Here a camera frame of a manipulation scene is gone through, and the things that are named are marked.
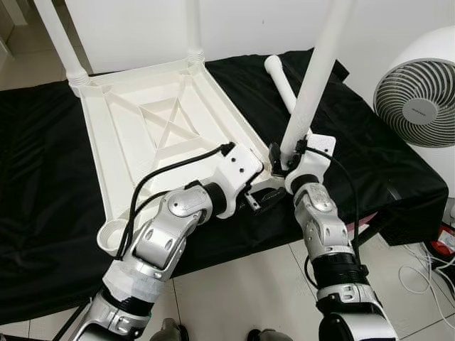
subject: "fan grille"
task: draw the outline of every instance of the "fan grille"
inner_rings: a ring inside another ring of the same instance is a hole
[[[407,110],[413,104],[425,104],[425,113],[417,109],[410,121]],[[375,93],[378,116],[405,141],[423,147],[455,145],[455,65],[442,61],[417,61],[390,71]],[[418,122],[424,117],[425,122]]]

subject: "red object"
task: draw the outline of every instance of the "red object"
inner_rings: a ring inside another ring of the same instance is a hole
[[[447,246],[446,242],[444,241],[444,238],[442,236],[447,236],[447,233],[451,235],[451,238],[455,240],[455,231],[452,227],[448,225],[441,225],[441,228],[439,229],[439,238],[436,242],[430,242],[431,246],[433,247],[434,251],[440,255],[442,255],[444,258],[445,257],[452,257],[455,255],[455,250],[449,248]]]
[[[367,216],[367,217],[365,217],[365,218],[360,219],[360,221],[359,221],[359,223],[358,223],[358,226],[360,227],[360,226],[362,226],[363,224],[367,224],[372,218],[374,218],[374,216],[376,215],[376,213],[377,213],[377,212],[375,212],[375,213],[373,213],[372,215],[369,215],[369,216]],[[354,223],[351,222],[350,224],[348,224],[348,225],[346,226],[346,228],[348,229],[349,232],[350,232],[350,231],[353,231],[353,230],[354,230]]]

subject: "white cable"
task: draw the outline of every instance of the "white cable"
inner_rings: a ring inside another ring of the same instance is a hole
[[[419,259],[419,257],[417,256],[417,254],[415,254],[415,252],[413,252],[409,247],[407,247],[407,245],[405,246],[405,249],[412,252],[414,254],[414,257],[416,257],[417,259]],[[400,280],[400,283],[402,284],[403,288],[405,288],[406,290],[408,290],[410,293],[415,293],[417,295],[423,295],[424,293],[426,293],[428,290],[431,290],[432,294],[433,294],[433,298],[434,298],[434,302],[436,303],[436,306],[438,308],[438,311],[439,311],[439,314],[441,315],[442,317],[442,320],[450,327],[452,328],[453,330],[455,330],[455,326],[451,325],[450,322],[444,317],[444,314],[442,313],[442,310],[441,310],[441,306],[439,305],[439,301],[438,301],[438,298],[436,296],[436,293],[434,291],[434,287],[433,287],[433,284],[432,284],[432,262],[431,262],[431,259],[432,258],[436,258],[436,257],[432,257],[429,255],[429,252],[426,252],[426,261],[427,261],[427,264],[428,264],[428,278],[420,271],[420,270],[417,270],[416,268],[413,268],[412,266],[408,266],[408,265],[404,265],[400,268],[400,270],[398,270],[398,279]],[[449,263],[447,263],[444,267],[447,267],[447,266],[451,266],[454,264],[454,260],[450,261]],[[409,288],[408,286],[406,286],[405,282],[402,280],[402,277],[401,277],[401,273],[402,273],[402,270],[403,269],[411,269],[415,272],[417,272],[426,282],[427,282],[427,287],[423,290],[423,291],[415,291],[415,290],[412,290],[411,288]]]
[[[425,244],[422,243],[421,246],[422,246],[423,248],[425,248],[424,251],[425,251],[425,253],[427,254],[427,256],[429,256],[429,258],[434,259],[435,261],[438,261],[438,262],[443,263],[443,264],[448,264],[449,266],[451,266],[451,265],[455,266],[455,264],[452,264],[453,260],[452,260],[452,261],[443,261],[442,259],[439,259],[439,258],[436,258],[436,257],[434,257],[434,256],[431,256],[431,254],[429,253],[429,251],[428,251],[427,247],[425,246]],[[425,257],[424,255],[422,255],[422,254],[417,254],[417,253],[415,253],[414,251],[412,251],[412,249],[409,247],[409,245],[403,245],[403,247],[404,247],[407,251],[409,251],[415,258],[418,258],[418,259],[420,259],[420,260],[422,260],[422,261],[425,261],[425,262],[428,261],[427,257]]]

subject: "tile floor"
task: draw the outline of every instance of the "tile floor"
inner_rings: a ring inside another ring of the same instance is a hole
[[[59,7],[58,13],[82,65],[91,72],[68,10]],[[29,26],[15,28],[8,45],[15,59],[0,72],[0,90],[65,79],[37,14]],[[361,255],[370,269],[370,282],[402,340],[455,340],[454,330],[442,321],[431,292],[415,295],[400,284],[399,268],[410,265],[426,273],[422,262],[403,247],[389,247],[379,236],[362,246]],[[148,340],[163,318],[174,318],[187,326],[193,341],[245,340],[252,328],[276,328],[296,341],[316,341],[321,315],[314,306],[314,290],[302,274],[305,257],[304,244],[299,241],[169,281],[141,340]],[[415,272],[403,271],[403,278],[414,290],[425,287]],[[434,284],[444,317],[455,324],[455,302],[449,289],[437,275]],[[0,332],[51,340],[73,311],[2,325]]]

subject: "black cable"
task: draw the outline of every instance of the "black cable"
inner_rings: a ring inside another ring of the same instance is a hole
[[[166,193],[168,193],[169,191],[168,190],[164,190],[162,192],[159,192],[157,194],[153,194],[151,197],[148,197],[147,199],[145,199],[143,201],[142,204],[140,204],[137,209],[134,211],[134,216],[133,216],[133,219],[136,219],[137,215],[144,209],[144,207],[146,207],[150,202],[154,201],[157,197],[161,197],[162,195],[165,195]]]
[[[331,162],[334,162],[344,173],[346,179],[349,182],[349,186],[351,190],[353,191],[354,195],[354,206],[355,206],[355,220],[354,220],[354,239],[352,241],[355,257],[357,259],[358,264],[361,264],[360,262],[360,252],[359,252],[359,245],[358,245],[358,229],[359,229],[359,208],[358,208],[358,196],[357,196],[357,190],[355,189],[355,185],[353,182],[353,179],[349,175],[349,172],[344,166],[340,163],[340,161],[336,160],[333,156],[328,155],[327,153],[324,153],[323,151],[320,151],[318,149],[314,149],[311,147],[306,147],[305,148],[307,151],[310,151],[312,153],[316,153],[320,156],[323,156],[324,158],[327,158]]]
[[[115,259],[121,259],[123,256],[124,251],[131,245],[132,239],[133,239],[133,232],[134,232],[134,213],[136,212],[136,203],[137,203],[137,198],[139,196],[139,193],[141,189],[144,187],[144,185],[151,180],[154,176],[157,176],[158,174],[171,171],[175,168],[181,167],[188,165],[189,163],[197,162],[200,160],[203,160],[204,158],[208,158],[210,156],[215,155],[219,151],[223,151],[226,149],[231,149],[233,147],[233,144],[222,144],[221,146],[213,149],[212,151],[209,151],[207,153],[204,153],[199,156],[195,156],[193,158],[189,158],[187,160],[183,160],[177,163],[173,163],[172,165],[160,168],[158,170],[155,170],[151,172],[150,174],[144,176],[141,181],[137,184],[136,188],[134,189],[132,199],[131,199],[131,205],[129,208],[129,219],[127,226],[123,232],[122,239],[120,241],[119,249],[117,250],[117,254],[115,255]]]
[[[310,256],[306,256],[305,264],[304,264],[305,277],[306,277],[306,279],[308,279],[308,281],[311,283],[311,285],[314,288],[319,289],[318,285],[311,279],[310,274],[308,273],[308,263],[309,262],[310,262]]]
[[[138,208],[134,211],[134,214],[133,216],[131,217],[131,220],[128,220],[128,223],[125,227],[125,230],[123,231],[123,233],[125,234],[125,232],[127,231],[127,228],[128,226],[130,226],[130,223],[133,224],[133,227],[134,227],[134,220],[137,218],[138,214],[150,203],[152,202],[153,200],[155,200],[156,198],[158,197],[161,197],[162,195],[165,195],[166,193],[168,193],[169,191],[168,190],[164,190],[162,192],[159,192],[157,194],[154,194],[150,197],[148,197],[147,199],[145,199],[143,201],[143,203],[141,203]],[[120,245],[119,245],[119,250],[121,249],[121,253],[123,254],[124,250],[126,249],[125,248],[125,243],[122,244],[122,242],[120,242]],[[119,250],[117,250],[117,254],[116,254],[116,257],[115,259],[120,259],[121,257],[118,257],[117,258],[117,255],[119,254]]]
[[[61,327],[61,329],[57,332],[57,334],[54,336],[54,338],[52,339],[52,341],[60,341],[60,339],[62,338],[62,336],[68,331],[68,329],[70,329],[71,325],[74,323],[74,321],[76,320],[76,318],[79,317],[79,315],[81,314],[81,312],[85,309],[85,307],[87,306],[87,304],[90,303],[90,301],[87,301],[86,303],[83,303],[82,305],[80,305],[76,311],[70,316],[70,318],[68,318],[68,320],[65,322],[65,324],[63,325],[63,327]]]

